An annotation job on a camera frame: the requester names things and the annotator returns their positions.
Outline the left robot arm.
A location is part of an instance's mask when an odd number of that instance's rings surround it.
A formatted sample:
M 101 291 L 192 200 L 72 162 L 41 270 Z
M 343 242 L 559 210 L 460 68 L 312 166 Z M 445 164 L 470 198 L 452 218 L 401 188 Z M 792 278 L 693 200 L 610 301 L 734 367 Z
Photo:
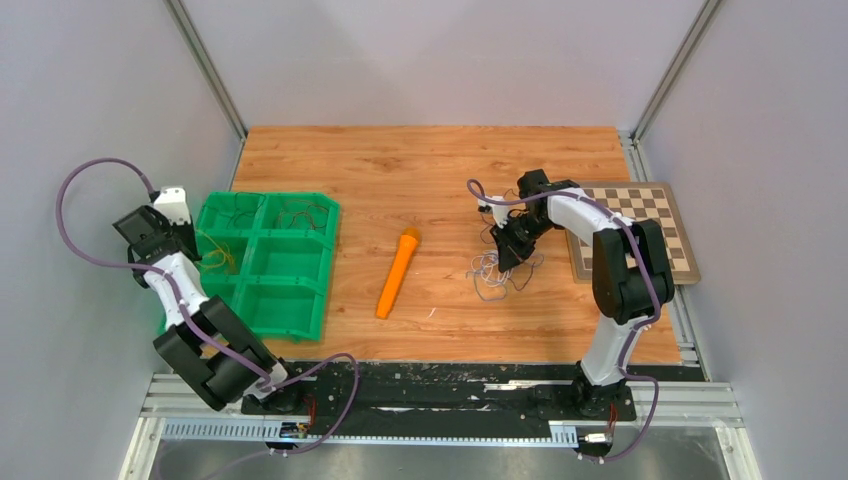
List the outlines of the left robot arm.
M 153 290 L 166 327 L 153 345 L 174 372 L 212 409 L 253 396 L 282 414 L 300 410 L 306 388 L 288 376 L 241 318 L 218 295 L 202 288 L 193 224 L 171 222 L 144 205 L 113 223 L 128 243 L 133 276 Z

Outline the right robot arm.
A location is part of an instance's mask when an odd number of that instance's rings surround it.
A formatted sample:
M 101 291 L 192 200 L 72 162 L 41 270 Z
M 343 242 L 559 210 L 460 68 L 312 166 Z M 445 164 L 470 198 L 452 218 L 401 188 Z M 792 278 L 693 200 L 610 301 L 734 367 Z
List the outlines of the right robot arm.
M 629 379 L 626 366 L 639 337 L 673 299 L 662 227 L 654 220 L 615 213 L 577 183 L 552 182 L 543 170 L 526 172 L 517 186 L 515 200 L 478 199 L 479 209 L 493 216 L 490 233 L 500 272 L 527 262 L 537 241 L 554 229 L 568 231 L 592 248 L 591 287 L 600 319 L 570 393 L 577 413 L 596 417 L 609 407 L 610 392 Z

